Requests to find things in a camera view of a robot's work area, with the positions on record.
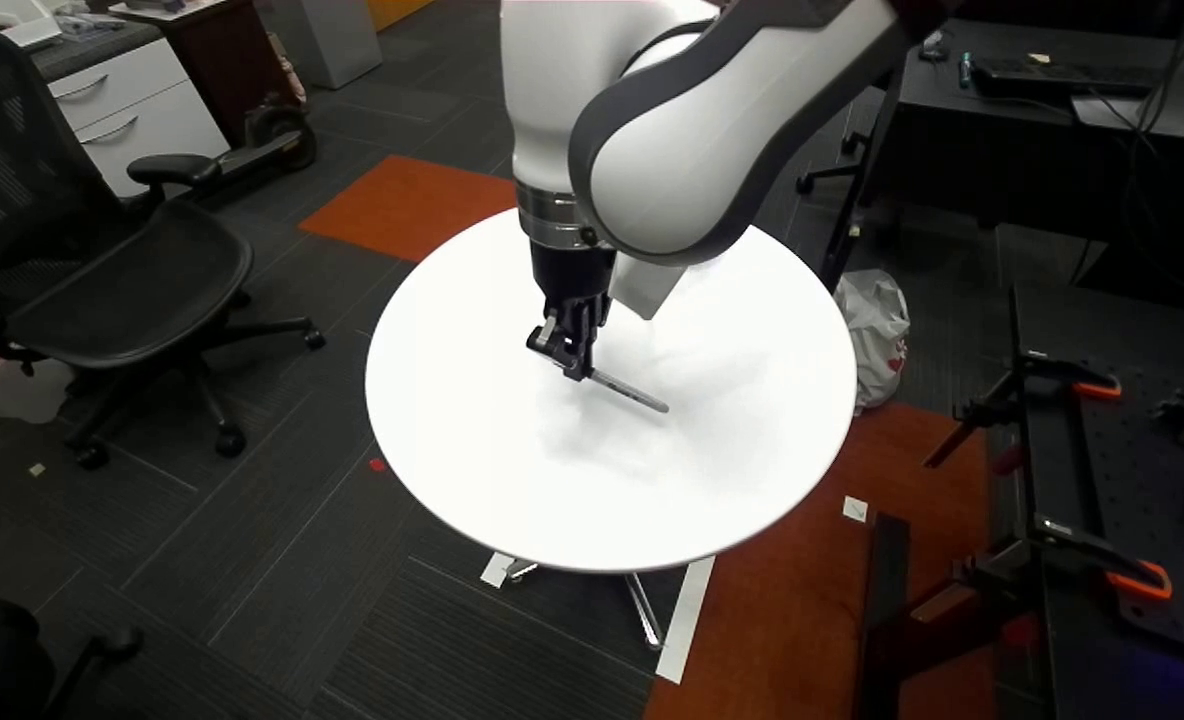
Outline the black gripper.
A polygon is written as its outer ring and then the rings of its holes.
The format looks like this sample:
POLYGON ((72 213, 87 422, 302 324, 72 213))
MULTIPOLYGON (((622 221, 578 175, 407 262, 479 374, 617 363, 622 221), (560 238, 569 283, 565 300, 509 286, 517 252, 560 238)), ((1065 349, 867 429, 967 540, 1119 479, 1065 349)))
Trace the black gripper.
POLYGON ((595 330, 609 320, 609 275, 614 275, 617 257, 609 249, 531 249, 531 280, 544 291, 544 329, 540 329, 540 349, 558 359, 571 363, 571 378, 589 378, 595 373, 593 349, 595 330))

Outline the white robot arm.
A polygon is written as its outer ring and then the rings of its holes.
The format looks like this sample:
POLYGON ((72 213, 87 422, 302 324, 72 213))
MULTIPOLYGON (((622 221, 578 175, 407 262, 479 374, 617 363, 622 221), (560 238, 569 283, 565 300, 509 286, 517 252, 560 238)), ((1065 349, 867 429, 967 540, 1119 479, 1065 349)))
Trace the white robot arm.
POLYGON ((501 0, 517 213, 544 291, 529 349, 595 373, 729 252, 784 161, 965 0, 501 0))

